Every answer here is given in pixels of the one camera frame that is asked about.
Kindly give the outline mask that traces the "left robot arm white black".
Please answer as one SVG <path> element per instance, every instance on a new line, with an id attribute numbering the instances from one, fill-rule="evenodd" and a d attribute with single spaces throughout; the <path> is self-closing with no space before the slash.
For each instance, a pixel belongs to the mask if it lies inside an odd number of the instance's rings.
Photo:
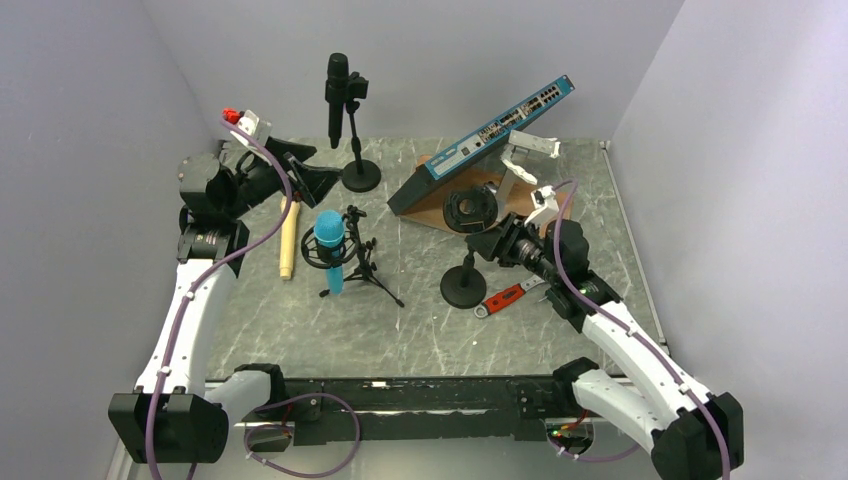
<path id="1" fill-rule="evenodd" d="M 160 338 L 129 393 L 113 395 L 108 418 L 139 464 L 214 463 L 231 427 L 254 412 L 279 417 L 288 393 L 279 366 L 239 366 L 207 390 L 210 342 L 243 264 L 250 231 L 241 216 L 284 185 L 274 167 L 236 140 L 182 160 L 178 170 L 177 277 Z"/>

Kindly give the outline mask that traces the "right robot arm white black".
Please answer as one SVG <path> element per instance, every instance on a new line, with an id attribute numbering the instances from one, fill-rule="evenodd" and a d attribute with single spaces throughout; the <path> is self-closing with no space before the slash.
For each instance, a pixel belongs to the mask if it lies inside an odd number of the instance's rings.
<path id="1" fill-rule="evenodd" d="M 553 374 L 557 411 L 595 413 L 646 452 L 662 479 L 728 479 L 744 462 L 744 415 L 729 392 L 715 394 L 689 375 L 634 319 L 622 297 L 590 267 L 581 225 L 568 219 L 541 234 L 511 214 L 466 238 L 470 251 L 542 278 L 553 310 L 598 346 L 630 380 L 625 387 L 579 358 Z"/>

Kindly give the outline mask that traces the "cream yellow microphone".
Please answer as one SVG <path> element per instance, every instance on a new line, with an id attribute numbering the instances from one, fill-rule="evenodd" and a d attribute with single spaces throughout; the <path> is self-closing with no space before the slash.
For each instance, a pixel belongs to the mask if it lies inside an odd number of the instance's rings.
<path id="1" fill-rule="evenodd" d="M 293 276 L 295 250 L 297 245 L 297 225 L 301 210 L 301 201 L 283 200 L 281 210 L 288 210 L 280 231 L 279 276 L 282 280 L 290 280 Z"/>

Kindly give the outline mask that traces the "blue microphone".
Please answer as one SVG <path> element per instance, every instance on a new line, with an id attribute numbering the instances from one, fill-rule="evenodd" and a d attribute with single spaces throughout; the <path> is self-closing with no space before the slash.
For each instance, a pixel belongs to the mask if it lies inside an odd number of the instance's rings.
<path id="1" fill-rule="evenodd" d="M 334 266 L 337 257 L 341 256 L 341 246 L 344 242 L 345 226 L 342 215 L 334 210 L 320 212 L 315 220 L 313 229 L 323 261 L 329 265 L 325 277 L 331 294 L 343 291 L 344 274 L 340 264 Z"/>

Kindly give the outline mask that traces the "black tripod shock mount stand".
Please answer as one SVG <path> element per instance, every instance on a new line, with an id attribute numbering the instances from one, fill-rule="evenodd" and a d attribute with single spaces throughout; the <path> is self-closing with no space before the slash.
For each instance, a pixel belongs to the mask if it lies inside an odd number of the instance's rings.
<path id="1" fill-rule="evenodd" d="M 392 300 L 401 308 L 405 304 L 393 294 L 377 277 L 377 265 L 371 256 L 377 246 L 377 239 L 363 239 L 359 229 L 359 221 L 367 216 L 367 213 L 355 205 L 348 205 L 344 213 L 340 213 L 345 226 L 344 242 L 341 246 L 341 256 L 336 258 L 334 266 L 340 264 L 343 268 L 344 286 L 350 281 L 363 281 L 385 291 Z M 312 268 L 324 272 L 329 268 L 323 261 L 320 246 L 317 244 L 313 233 L 314 225 L 307 230 L 300 241 L 300 252 L 304 261 Z M 329 296 L 328 285 L 318 293 L 320 298 Z"/>

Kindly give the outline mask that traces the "black shock mount desk stand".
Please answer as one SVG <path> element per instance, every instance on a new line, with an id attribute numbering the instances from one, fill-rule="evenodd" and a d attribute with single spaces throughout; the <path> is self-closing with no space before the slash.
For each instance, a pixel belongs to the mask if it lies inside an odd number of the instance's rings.
<path id="1" fill-rule="evenodd" d="M 493 191 L 486 185 L 477 185 L 449 193 L 444 199 L 442 213 L 450 231 L 470 235 L 492 227 L 499 208 Z M 486 294 L 486 281 L 475 268 L 474 255 L 468 248 L 462 265 L 448 269 L 440 280 L 441 295 L 452 307 L 473 308 Z"/>

